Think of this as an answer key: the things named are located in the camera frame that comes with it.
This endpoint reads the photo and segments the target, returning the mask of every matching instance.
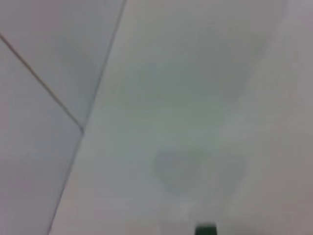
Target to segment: white wall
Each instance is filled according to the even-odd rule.
[[[0,32],[85,125],[123,0],[2,0]]]
[[[0,41],[1,234],[47,234],[80,136]]]
[[[285,7],[129,0],[52,234],[219,219],[246,171],[219,134]]]
[[[221,135],[248,160],[228,215],[259,234],[313,232],[312,23],[311,1],[289,2]]]

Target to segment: circular stain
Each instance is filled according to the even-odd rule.
[[[201,165],[209,157],[203,150],[161,150],[153,161],[153,172],[170,194],[187,194],[197,185]]]

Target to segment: green object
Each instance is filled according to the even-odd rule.
[[[196,227],[195,235],[217,235],[215,224],[201,224]]]

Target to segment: wall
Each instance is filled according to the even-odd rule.
[[[123,0],[5,0],[0,32],[82,127]]]
[[[285,7],[129,0],[52,234],[219,219],[246,171],[219,134]]]
[[[122,5],[0,2],[0,234],[48,234]]]
[[[228,215],[250,234],[313,231],[312,16],[311,1],[289,1],[221,135],[248,160]]]

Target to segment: dark green object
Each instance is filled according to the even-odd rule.
[[[195,235],[217,235],[215,224],[200,224],[196,227]]]

